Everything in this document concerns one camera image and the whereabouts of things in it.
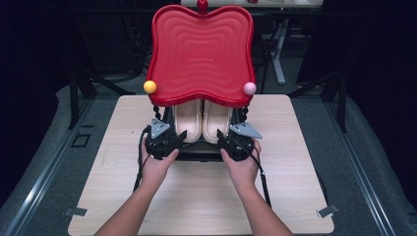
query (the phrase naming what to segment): yellow ball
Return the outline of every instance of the yellow ball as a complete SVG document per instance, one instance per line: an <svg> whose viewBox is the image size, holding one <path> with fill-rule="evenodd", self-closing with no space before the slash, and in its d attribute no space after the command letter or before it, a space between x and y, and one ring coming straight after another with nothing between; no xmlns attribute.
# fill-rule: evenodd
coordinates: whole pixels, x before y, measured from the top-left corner
<svg viewBox="0 0 417 236"><path fill-rule="evenodd" d="M153 81L146 81L144 83L144 90L148 94L154 93L156 91L156 83Z"/></svg>

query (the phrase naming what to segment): forearm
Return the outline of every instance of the forearm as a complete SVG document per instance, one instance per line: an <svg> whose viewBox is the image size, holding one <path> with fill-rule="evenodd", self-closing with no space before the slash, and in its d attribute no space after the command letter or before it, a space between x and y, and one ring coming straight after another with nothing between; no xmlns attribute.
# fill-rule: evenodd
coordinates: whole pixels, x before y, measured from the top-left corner
<svg viewBox="0 0 417 236"><path fill-rule="evenodd" d="M237 187L252 232L255 236L293 235L288 227L273 212L254 186Z"/></svg>
<svg viewBox="0 0 417 236"><path fill-rule="evenodd" d="M157 188L139 186L95 235L137 235Z"/></svg>

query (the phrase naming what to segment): pink ball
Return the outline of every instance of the pink ball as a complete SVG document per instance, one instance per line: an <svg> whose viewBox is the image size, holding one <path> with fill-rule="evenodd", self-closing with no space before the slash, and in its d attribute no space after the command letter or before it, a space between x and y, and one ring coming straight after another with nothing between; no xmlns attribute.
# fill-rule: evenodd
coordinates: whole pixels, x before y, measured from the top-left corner
<svg viewBox="0 0 417 236"><path fill-rule="evenodd" d="M248 82L243 86L243 91L247 95L253 95L255 92L257 92L257 86L252 82Z"/></svg>

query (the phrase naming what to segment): metal bracket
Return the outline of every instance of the metal bracket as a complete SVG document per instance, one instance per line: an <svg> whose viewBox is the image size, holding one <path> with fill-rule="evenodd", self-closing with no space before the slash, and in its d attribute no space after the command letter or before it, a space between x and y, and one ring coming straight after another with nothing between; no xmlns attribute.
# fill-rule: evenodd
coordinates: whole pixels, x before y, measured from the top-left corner
<svg viewBox="0 0 417 236"><path fill-rule="evenodd" d="M87 210L86 209L84 209L84 208L78 208L78 207L74 207L74 208L69 208L68 207L64 211L64 215L67 215L67 216L73 216L73 215L84 216L84 215L86 215L86 213L87 213Z"/></svg>
<svg viewBox="0 0 417 236"><path fill-rule="evenodd" d="M337 205L331 205L331 206L328 206L324 209L317 210L317 215L320 218L324 218L328 215L333 216L333 214L337 211L339 211L339 207Z"/></svg>
<svg viewBox="0 0 417 236"><path fill-rule="evenodd" d="M153 139L162 135L165 131L170 128L169 124L163 123L162 121L152 118L150 120L150 132Z"/></svg>
<svg viewBox="0 0 417 236"><path fill-rule="evenodd" d="M230 130L241 136L257 138L257 139L262 138L262 135L257 130L255 130L255 128L248 122L243 122L243 123L239 123L236 125L230 125Z"/></svg>

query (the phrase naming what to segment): red knob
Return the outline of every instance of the red knob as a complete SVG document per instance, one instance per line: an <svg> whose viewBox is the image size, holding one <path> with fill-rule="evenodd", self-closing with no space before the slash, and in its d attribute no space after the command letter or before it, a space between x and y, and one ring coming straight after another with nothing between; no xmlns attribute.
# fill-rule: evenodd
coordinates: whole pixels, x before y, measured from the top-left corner
<svg viewBox="0 0 417 236"><path fill-rule="evenodd" d="M200 14L205 15L208 12L209 2L207 0L197 0L197 7L200 9Z"/></svg>

